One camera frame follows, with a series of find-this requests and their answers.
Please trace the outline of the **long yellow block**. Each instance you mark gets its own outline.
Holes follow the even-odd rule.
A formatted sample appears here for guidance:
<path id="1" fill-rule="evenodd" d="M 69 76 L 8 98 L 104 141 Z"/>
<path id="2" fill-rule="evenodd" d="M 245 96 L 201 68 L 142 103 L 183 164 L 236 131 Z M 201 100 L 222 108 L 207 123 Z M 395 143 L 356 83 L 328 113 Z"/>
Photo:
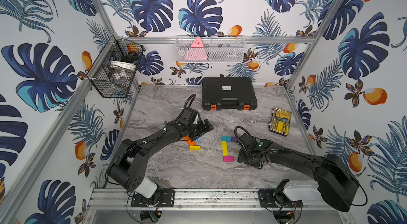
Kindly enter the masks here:
<path id="1" fill-rule="evenodd" d="M 223 154 L 223 156 L 229 155 L 226 141 L 222 141 L 222 154 Z"/>

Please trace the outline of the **small yellow block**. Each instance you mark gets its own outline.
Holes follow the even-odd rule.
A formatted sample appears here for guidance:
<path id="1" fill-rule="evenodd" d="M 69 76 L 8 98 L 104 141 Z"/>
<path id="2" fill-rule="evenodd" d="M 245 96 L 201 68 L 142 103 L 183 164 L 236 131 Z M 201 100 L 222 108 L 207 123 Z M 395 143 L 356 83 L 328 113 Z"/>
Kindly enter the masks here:
<path id="1" fill-rule="evenodd" d="M 194 145 L 194 146 L 191 145 L 191 146 L 189 147 L 189 149 L 190 149 L 190 150 L 201 150 L 201 147 L 198 146 L 198 145 Z"/>

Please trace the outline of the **black plastic tool case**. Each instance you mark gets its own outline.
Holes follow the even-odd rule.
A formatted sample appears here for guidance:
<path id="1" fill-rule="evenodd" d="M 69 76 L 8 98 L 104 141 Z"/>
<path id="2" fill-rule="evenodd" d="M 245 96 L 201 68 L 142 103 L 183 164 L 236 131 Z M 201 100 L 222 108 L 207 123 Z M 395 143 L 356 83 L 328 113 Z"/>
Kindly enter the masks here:
<path id="1" fill-rule="evenodd" d="M 201 102 L 206 111 L 252 111 L 258 107 L 252 81 L 247 77 L 204 78 Z"/>

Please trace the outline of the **clear mesh wall shelf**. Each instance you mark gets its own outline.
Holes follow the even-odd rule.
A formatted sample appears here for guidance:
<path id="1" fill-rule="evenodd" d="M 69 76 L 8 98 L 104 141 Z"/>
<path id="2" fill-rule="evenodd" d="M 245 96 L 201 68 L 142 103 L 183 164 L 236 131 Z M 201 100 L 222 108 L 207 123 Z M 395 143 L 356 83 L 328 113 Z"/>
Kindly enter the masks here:
<path id="1" fill-rule="evenodd" d="M 178 62 L 236 64 L 243 61 L 244 53 L 247 51 L 245 38 L 242 36 L 200 36 L 208 59 L 187 61 L 184 57 L 196 37 L 198 36 L 176 37 L 175 46 L 177 48 Z"/>

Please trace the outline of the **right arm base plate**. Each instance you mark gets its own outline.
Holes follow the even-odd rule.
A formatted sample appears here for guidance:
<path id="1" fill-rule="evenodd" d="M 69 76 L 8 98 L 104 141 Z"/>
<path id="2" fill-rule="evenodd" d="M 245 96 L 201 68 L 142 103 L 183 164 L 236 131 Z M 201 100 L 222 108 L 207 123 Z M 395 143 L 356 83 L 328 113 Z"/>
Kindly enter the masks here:
<path id="1" fill-rule="evenodd" d="M 280 189 L 260 189 L 259 202 L 262 208 L 302 208 L 301 200 L 292 201 Z"/>

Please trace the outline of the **yellow screwdriver bit set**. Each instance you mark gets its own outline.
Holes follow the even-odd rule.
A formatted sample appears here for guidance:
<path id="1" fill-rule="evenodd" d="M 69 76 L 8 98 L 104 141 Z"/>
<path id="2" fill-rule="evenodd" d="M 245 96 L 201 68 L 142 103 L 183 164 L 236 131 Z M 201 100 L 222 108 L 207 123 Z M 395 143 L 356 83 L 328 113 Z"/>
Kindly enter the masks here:
<path id="1" fill-rule="evenodd" d="M 288 136 L 291 122 L 291 112 L 275 107 L 272 111 L 269 130 L 282 136 Z"/>

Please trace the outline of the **teal block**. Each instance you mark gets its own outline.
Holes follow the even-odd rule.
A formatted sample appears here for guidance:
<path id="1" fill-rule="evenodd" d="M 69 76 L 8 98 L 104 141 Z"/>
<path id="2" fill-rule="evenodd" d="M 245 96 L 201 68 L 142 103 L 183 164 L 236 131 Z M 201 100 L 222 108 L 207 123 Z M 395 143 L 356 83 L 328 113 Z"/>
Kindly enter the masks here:
<path id="1" fill-rule="evenodd" d="M 226 142 L 232 142 L 232 137 L 230 137 L 230 136 L 221 136 L 221 140 L 226 141 Z"/>

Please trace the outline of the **orange block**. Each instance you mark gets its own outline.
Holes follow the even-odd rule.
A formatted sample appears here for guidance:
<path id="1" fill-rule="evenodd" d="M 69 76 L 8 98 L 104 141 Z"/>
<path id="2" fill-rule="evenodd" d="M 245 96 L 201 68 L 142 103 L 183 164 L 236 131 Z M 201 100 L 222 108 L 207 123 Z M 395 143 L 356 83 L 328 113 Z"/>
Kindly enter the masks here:
<path id="1" fill-rule="evenodd" d="M 190 146 L 195 146 L 196 143 L 194 141 L 191 140 L 186 140 L 186 142 L 190 145 Z"/>

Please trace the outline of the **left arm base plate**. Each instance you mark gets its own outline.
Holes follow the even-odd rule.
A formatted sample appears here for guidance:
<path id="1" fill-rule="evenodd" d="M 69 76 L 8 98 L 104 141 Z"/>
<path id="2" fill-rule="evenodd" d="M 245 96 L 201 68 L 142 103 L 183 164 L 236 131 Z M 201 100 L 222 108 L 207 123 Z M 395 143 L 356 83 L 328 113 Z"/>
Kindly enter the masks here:
<path id="1" fill-rule="evenodd" d="M 172 208 L 174 206 L 175 190 L 173 189 L 160 189 L 147 198 L 140 193 L 136 193 L 132 197 L 131 207 L 147 208 Z"/>

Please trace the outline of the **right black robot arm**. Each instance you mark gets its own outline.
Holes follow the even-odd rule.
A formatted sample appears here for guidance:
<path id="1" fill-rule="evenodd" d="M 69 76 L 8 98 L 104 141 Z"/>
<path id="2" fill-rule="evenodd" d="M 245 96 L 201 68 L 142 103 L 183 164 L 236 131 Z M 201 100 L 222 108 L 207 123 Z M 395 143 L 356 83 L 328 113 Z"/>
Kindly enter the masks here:
<path id="1" fill-rule="evenodd" d="M 270 162 L 298 171 L 316 181 L 318 193 L 329 206 L 342 212 L 350 210 L 360 183 L 338 156 L 310 155 L 271 140 L 256 141 L 246 133 L 236 138 L 241 147 L 238 162 L 257 169 Z"/>

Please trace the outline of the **white coil in basket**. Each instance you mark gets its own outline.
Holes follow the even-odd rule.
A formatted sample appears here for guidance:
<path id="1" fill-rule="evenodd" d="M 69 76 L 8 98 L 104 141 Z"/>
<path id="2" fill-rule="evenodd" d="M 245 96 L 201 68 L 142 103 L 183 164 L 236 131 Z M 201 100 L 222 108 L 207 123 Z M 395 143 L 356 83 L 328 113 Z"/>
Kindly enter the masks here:
<path id="1" fill-rule="evenodd" d="M 121 61 L 112 61 L 110 65 L 113 66 L 118 66 L 120 68 L 130 70 L 130 71 L 135 71 L 136 70 L 136 65 L 131 64 L 131 63 L 126 63 L 126 62 L 121 62 Z"/>

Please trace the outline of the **magenta block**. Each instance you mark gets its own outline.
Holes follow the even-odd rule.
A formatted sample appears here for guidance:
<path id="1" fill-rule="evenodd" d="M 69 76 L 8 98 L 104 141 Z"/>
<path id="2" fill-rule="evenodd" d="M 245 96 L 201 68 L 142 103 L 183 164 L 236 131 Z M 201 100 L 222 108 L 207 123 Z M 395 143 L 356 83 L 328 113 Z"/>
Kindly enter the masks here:
<path id="1" fill-rule="evenodd" d="M 234 162 L 235 158 L 234 158 L 234 156 L 223 156 L 223 161 L 224 162 Z"/>

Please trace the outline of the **aluminium front rail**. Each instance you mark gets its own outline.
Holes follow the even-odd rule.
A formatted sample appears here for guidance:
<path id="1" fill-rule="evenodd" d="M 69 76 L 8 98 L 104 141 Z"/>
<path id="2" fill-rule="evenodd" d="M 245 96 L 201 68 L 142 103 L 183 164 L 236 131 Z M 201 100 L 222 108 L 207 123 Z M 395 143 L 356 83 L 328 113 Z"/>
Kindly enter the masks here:
<path id="1" fill-rule="evenodd" d="M 159 202 L 147 203 L 141 195 L 129 196 L 122 189 L 95 189 L 88 206 L 92 210 L 278 210 L 270 190 L 174 189 L 163 190 Z"/>

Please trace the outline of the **pink triangle object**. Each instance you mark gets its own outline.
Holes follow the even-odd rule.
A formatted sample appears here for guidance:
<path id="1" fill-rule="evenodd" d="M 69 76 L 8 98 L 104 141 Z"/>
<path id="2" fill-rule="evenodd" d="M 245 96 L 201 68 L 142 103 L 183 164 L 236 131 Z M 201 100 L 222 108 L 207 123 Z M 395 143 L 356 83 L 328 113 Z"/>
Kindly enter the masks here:
<path id="1" fill-rule="evenodd" d="M 208 55 L 201 37 L 198 36 L 194 39 L 191 47 L 187 49 L 187 53 L 184 58 L 187 61 L 201 61 L 208 59 Z"/>

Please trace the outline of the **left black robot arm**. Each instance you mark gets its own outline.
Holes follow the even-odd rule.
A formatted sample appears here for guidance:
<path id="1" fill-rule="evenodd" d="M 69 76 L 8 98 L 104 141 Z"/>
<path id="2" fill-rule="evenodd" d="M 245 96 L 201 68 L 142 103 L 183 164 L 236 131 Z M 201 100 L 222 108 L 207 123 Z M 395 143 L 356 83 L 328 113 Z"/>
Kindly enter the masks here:
<path id="1" fill-rule="evenodd" d="M 110 165 L 107 177 L 127 192 L 136 192 L 147 199 L 158 197 L 159 186 L 146 176 L 149 159 L 164 147 L 189 137 L 191 141 L 212 131 L 214 127 L 205 119 L 197 124 L 165 123 L 160 131 L 143 139 L 123 140 Z"/>

